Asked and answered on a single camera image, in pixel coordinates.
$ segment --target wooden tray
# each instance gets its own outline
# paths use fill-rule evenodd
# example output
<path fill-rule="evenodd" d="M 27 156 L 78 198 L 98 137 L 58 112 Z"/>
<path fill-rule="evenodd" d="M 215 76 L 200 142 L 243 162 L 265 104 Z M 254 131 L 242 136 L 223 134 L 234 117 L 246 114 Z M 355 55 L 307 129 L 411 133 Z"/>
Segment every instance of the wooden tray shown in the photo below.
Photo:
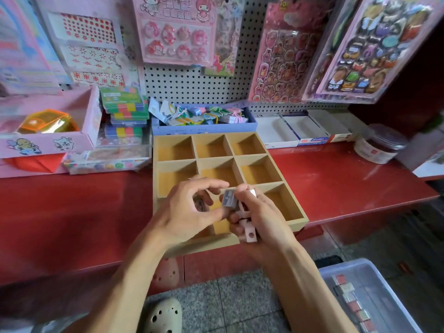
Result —
<path fill-rule="evenodd" d="M 293 231 L 308 222 L 287 182 L 255 132 L 154 136 L 153 212 L 171 188 L 196 174 L 222 179 L 230 187 L 246 182 L 265 193 Z M 210 194 L 220 207 L 219 197 Z M 167 252 L 167 257 L 238 244 L 227 220 L 214 223 L 191 240 Z"/>

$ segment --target stack of colorful boxes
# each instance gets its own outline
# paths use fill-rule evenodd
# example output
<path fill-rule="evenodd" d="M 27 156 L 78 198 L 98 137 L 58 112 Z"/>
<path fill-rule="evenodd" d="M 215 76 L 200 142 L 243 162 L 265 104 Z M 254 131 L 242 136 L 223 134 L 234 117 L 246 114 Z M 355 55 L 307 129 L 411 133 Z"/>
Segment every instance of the stack of colorful boxes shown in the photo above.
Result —
<path fill-rule="evenodd" d="M 104 127 L 106 139 L 118 145 L 140 145 L 150 114 L 146 98 L 136 87 L 102 87 L 104 110 L 111 115 Z"/>

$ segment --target hand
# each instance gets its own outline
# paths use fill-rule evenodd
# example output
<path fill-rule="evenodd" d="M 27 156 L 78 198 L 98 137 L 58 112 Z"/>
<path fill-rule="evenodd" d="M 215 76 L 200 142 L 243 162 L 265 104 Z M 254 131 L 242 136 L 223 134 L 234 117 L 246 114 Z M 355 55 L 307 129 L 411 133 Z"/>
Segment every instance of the hand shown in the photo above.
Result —
<path fill-rule="evenodd" d="M 196 209 L 193 196 L 200 196 L 206 205 L 212 206 L 213 200 L 206 189 L 219 195 L 221 188 L 229 185 L 226 181 L 202 178 L 200 175 L 182 181 L 170 190 L 147 229 L 163 235 L 166 249 L 189 240 L 209 225 L 225 219 L 229 213 L 225 207 L 200 212 Z"/>
<path fill-rule="evenodd" d="M 297 243 L 292 230 L 287 225 L 280 210 L 258 188 L 254 188 L 256 196 L 249 190 L 254 187 L 243 183 L 234 193 L 243 202 L 251 214 L 251 221 L 256 227 L 260 238 L 256 243 L 241 243 L 245 251 L 262 266 L 268 266 L 287 248 Z M 240 236 L 244 228 L 239 225 L 239 215 L 231 213 L 228 217 L 230 231 Z"/>

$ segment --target person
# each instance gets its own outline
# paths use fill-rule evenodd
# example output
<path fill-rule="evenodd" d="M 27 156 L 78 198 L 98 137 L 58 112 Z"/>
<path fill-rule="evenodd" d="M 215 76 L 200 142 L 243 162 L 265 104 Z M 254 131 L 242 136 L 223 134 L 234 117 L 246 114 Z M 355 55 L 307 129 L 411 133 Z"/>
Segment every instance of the person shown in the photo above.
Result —
<path fill-rule="evenodd" d="M 198 175 L 176 185 L 130 246 L 103 299 L 64 333 L 136 332 L 154 271 L 166 251 L 225 218 L 230 221 L 232 233 L 242 234 L 237 214 L 230 213 L 225 207 L 199 212 L 194 205 L 195 195 L 207 205 L 213 205 L 208 191 L 219 195 L 221 189 L 228 186 L 228 182 Z M 254 196 L 249 191 L 253 188 L 241 184 L 235 192 L 239 201 L 250 210 L 259 234 L 258 242 L 241 243 L 241 246 L 263 267 L 292 332 L 356 333 L 355 326 L 330 292 L 313 260 L 296 240 L 279 209 L 257 188 Z M 176 333 L 173 330 L 162 332 Z"/>

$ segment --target white cardboard box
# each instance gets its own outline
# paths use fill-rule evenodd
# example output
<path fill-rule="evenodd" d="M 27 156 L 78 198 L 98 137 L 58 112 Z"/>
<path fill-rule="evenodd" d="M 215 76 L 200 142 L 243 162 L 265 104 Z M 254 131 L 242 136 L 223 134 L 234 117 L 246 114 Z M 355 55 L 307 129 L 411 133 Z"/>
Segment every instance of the white cardboard box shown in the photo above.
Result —
<path fill-rule="evenodd" d="M 357 116 L 349 111 L 336 111 L 329 112 L 331 116 L 340 121 L 347 129 L 352 132 L 352 136 L 347 141 L 356 141 L 367 129 L 367 125 L 360 120 Z"/>
<path fill-rule="evenodd" d="M 260 114 L 256 117 L 256 121 L 258 122 L 256 132 L 266 148 L 296 147 L 299 144 L 299 138 L 280 115 Z"/>
<path fill-rule="evenodd" d="M 307 112 L 313 121 L 330 135 L 328 142 L 345 141 L 352 136 L 352 132 L 326 110 L 307 110 Z"/>
<path fill-rule="evenodd" d="M 299 138 L 298 146 L 322 145 L 330 138 L 327 131 L 306 114 L 301 115 L 301 112 L 295 112 L 284 114 L 283 118 Z"/>

